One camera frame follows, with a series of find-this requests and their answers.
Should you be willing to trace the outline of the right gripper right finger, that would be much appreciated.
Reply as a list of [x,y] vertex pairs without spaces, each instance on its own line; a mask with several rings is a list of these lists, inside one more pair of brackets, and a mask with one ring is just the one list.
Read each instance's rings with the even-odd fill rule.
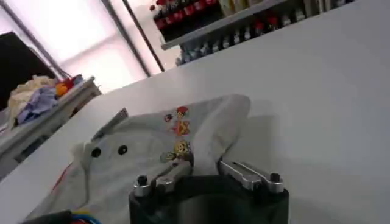
[[278,173],[265,172],[249,163],[237,161],[220,160],[218,168],[223,175],[234,178],[247,190],[254,191],[258,186],[265,186],[273,194],[284,191],[284,181]]

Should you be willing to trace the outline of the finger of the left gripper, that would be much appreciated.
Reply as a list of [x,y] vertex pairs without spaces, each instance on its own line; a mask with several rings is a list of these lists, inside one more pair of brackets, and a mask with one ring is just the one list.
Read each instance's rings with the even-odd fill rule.
[[122,108],[93,135],[90,141],[91,142],[98,141],[102,139],[105,135],[110,134],[114,130],[114,128],[116,128],[120,123],[122,123],[128,117],[129,114],[126,108]]

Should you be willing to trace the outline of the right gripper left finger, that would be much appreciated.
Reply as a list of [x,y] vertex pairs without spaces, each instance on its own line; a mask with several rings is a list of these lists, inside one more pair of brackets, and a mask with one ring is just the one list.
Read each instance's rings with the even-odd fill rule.
[[152,156],[138,159],[133,194],[136,197],[147,197],[159,187],[163,193],[172,192],[176,182],[192,173],[193,161],[192,153],[162,153],[159,158]]

